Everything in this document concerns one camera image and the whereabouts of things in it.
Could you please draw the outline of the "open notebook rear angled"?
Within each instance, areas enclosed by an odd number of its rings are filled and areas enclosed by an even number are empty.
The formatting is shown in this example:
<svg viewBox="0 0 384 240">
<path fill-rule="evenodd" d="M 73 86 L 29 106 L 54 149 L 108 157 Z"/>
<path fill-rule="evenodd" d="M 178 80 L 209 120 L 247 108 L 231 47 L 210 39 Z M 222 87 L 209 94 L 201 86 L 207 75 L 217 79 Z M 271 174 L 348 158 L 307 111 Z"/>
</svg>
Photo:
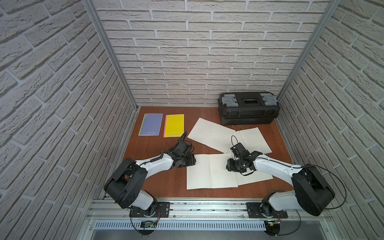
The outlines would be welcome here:
<svg viewBox="0 0 384 240">
<path fill-rule="evenodd" d="M 222 153 L 227 153 L 235 130 L 199 118 L 188 138 Z"/>
</svg>

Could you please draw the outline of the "open notebook front right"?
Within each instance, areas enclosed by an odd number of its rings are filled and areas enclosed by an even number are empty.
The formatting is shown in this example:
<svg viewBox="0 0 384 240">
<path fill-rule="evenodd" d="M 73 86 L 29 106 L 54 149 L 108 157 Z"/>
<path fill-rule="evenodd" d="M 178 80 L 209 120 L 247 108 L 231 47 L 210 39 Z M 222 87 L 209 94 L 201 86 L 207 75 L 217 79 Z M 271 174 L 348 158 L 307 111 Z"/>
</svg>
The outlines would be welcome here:
<svg viewBox="0 0 384 240">
<path fill-rule="evenodd" d="M 238 186 L 272 180 L 273 176 L 260 171 L 247 170 L 245 173 L 235 173 Z"/>
</svg>

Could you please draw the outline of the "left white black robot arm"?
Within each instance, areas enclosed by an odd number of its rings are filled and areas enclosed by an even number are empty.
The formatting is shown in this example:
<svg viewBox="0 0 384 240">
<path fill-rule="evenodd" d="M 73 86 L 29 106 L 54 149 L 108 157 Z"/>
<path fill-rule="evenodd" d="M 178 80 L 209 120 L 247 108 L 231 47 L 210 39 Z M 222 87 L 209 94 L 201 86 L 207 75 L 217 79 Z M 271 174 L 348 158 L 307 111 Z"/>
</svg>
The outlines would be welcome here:
<svg viewBox="0 0 384 240">
<path fill-rule="evenodd" d="M 157 210 L 157 199 L 142 190 L 144 182 L 160 172 L 196 164 L 194 146 L 186 141 L 187 133 L 184 132 L 173 147 L 156 157 L 139 161 L 131 158 L 123 160 L 106 181 L 104 191 L 122 209 L 135 207 L 142 210 L 145 216 L 152 216 Z"/>
</svg>

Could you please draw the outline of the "purple cover notebook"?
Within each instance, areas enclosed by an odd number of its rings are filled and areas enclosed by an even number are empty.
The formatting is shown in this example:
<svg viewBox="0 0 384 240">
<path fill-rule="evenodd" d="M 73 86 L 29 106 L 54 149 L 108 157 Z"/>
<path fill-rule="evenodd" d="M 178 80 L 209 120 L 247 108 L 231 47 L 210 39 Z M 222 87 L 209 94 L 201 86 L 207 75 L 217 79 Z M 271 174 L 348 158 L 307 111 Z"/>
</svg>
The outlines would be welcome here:
<svg viewBox="0 0 384 240">
<path fill-rule="evenodd" d="M 162 125 L 163 114 L 144 114 L 139 136 L 158 136 Z"/>
</svg>

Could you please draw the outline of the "open notebook right rear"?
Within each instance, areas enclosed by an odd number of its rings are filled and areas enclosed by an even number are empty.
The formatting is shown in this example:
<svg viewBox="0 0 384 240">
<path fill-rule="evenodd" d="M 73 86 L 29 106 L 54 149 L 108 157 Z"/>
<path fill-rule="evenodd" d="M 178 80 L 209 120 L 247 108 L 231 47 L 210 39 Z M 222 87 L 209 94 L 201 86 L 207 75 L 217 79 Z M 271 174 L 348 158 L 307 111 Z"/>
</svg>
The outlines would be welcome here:
<svg viewBox="0 0 384 240">
<path fill-rule="evenodd" d="M 269 154 L 272 152 L 259 128 L 236 131 L 234 136 L 233 144 L 241 143 L 250 153 L 258 151 L 263 154 Z"/>
</svg>

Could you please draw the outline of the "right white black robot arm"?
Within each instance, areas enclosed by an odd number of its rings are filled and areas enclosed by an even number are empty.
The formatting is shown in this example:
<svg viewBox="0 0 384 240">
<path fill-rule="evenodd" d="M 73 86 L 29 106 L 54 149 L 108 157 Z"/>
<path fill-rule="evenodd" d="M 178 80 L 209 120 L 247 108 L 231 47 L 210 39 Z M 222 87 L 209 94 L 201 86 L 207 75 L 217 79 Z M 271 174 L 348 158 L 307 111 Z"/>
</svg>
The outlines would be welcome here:
<svg viewBox="0 0 384 240">
<path fill-rule="evenodd" d="M 230 150 L 233 158 L 228 159 L 226 169 L 248 176 L 263 172 L 277 177 L 293 187 L 292 191 L 273 192 L 267 195 L 259 207 L 261 214 L 271 218 L 284 210 L 304 210 L 312 216 L 319 216 L 335 197 L 335 192 L 313 165 L 292 165 L 272 159 L 261 152 L 249 152 L 237 143 Z"/>
</svg>

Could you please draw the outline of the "black plastic toolbox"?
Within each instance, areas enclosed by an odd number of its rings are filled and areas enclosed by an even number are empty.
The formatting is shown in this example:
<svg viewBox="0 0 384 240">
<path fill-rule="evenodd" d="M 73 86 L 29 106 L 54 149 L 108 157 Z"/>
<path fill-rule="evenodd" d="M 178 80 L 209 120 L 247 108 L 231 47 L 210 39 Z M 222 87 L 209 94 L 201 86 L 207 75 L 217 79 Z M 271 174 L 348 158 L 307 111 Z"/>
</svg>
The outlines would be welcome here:
<svg viewBox="0 0 384 240">
<path fill-rule="evenodd" d="M 271 124 L 281 109 L 270 92 L 222 93 L 218 105 L 223 126 Z"/>
</svg>

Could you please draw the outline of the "yellow cover notebook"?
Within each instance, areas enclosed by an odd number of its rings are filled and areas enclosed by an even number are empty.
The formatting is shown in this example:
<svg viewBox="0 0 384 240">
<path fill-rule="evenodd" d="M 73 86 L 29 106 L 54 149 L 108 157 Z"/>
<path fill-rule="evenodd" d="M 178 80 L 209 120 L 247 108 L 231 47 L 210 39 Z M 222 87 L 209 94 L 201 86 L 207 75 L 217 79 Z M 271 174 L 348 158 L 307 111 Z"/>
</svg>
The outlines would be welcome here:
<svg viewBox="0 0 384 240">
<path fill-rule="evenodd" d="M 166 115 L 164 138 L 181 137 L 184 134 L 184 114 Z"/>
</svg>

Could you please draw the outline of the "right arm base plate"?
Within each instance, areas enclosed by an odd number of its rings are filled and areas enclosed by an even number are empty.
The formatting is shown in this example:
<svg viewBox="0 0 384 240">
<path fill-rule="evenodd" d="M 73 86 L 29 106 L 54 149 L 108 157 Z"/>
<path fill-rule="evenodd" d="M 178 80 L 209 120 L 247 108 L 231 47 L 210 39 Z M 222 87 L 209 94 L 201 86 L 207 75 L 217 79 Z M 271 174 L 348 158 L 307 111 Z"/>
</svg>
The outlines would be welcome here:
<svg viewBox="0 0 384 240">
<path fill-rule="evenodd" d="M 273 207 L 266 203 L 246 203 L 248 216 L 250 219 L 286 219 L 288 214 L 286 211 L 276 211 Z"/>
</svg>

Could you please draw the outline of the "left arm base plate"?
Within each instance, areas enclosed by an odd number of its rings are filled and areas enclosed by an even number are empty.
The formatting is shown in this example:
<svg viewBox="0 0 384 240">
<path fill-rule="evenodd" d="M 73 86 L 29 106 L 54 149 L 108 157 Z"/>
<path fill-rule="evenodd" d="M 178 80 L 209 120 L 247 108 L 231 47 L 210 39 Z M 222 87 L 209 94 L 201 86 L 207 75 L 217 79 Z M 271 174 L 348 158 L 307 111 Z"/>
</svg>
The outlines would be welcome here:
<svg viewBox="0 0 384 240">
<path fill-rule="evenodd" d="M 167 218 L 170 212 L 170 202 L 153 202 L 148 209 L 143 210 L 139 207 L 130 207 L 131 218 Z"/>
</svg>

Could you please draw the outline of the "open notebook front centre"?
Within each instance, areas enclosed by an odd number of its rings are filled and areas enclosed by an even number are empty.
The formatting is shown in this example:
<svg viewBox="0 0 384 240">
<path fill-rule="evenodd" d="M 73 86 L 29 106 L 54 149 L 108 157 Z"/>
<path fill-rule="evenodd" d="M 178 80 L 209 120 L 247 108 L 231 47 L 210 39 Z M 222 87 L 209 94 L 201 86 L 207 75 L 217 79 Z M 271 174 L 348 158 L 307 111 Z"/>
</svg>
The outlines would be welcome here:
<svg viewBox="0 0 384 240">
<path fill-rule="evenodd" d="M 187 167 L 187 190 L 237 188 L 234 172 L 226 169 L 230 154 L 195 155 L 196 164 Z"/>
</svg>

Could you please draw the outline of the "open notebook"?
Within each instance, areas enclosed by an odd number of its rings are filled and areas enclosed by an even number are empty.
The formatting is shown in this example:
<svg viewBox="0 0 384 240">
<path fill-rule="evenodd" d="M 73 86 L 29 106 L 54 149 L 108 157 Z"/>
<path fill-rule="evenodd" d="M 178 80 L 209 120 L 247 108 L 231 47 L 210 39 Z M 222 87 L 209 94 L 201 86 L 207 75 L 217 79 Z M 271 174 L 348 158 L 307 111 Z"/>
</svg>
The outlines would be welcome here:
<svg viewBox="0 0 384 240">
<path fill-rule="evenodd" d="M 269 154 L 272 152 L 259 128 L 236 131 L 234 136 L 233 144 L 241 143 L 250 153 L 258 151 L 263 154 Z"/>
<path fill-rule="evenodd" d="M 237 188 L 234 172 L 226 169 L 230 154 L 195 155 L 196 164 L 187 167 L 187 190 Z"/>
<path fill-rule="evenodd" d="M 272 180 L 273 176 L 260 171 L 247 170 L 245 173 L 235 173 L 238 186 Z"/>
</svg>

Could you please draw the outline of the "aluminium mounting rail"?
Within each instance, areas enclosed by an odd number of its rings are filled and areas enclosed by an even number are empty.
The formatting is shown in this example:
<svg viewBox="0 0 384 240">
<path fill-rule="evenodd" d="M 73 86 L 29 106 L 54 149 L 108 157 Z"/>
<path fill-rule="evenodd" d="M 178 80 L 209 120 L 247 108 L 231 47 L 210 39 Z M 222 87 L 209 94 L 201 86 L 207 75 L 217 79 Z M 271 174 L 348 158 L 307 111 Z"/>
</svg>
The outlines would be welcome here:
<svg viewBox="0 0 384 240">
<path fill-rule="evenodd" d="M 161 217 L 165 220 L 208 220 L 208 221 L 332 221 L 329 211 L 324 211 L 320 216 L 315 217 L 303 210 L 286 210 L 287 217 L 278 215 L 275 218 L 264 218 L 260 213 L 251 212 L 247 203 L 261 204 L 261 199 L 245 198 L 160 198 L 159 202 L 168 202 L 166 211 L 168 217 Z M 86 213 L 87 220 L 129 220 L 130 209 L 122 209 L 110 197 L 102 200 L 94 200 Z"/>
</svg>

